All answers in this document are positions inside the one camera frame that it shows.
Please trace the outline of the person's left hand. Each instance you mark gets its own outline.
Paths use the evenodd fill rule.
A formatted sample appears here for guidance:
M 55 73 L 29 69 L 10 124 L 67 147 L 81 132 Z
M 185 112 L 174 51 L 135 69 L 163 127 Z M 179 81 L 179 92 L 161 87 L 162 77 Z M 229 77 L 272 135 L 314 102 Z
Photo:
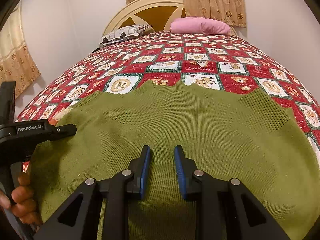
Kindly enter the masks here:
M 19 186 L 11 194 L 14 204 L 10 202 L 8 196 L 1 190 L 1 207 L 10 210 L 23 224 L 41 226 L 43 222 L 37 211 L 37 202 L 33 198 L 34 190 L 30 186 L 29 174 L 20 172 L 17 181 Z

